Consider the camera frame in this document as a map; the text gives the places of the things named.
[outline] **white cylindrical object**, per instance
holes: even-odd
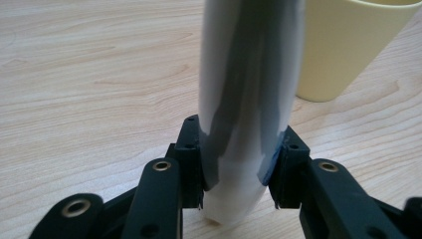
[[[304,0],[207,0],[199,84],[206,217],[242,220],[273,172],[299,78]]]

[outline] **yellow cup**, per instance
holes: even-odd
[[[297,96],[338,97],[421,6],[422,0],[308,0]]]

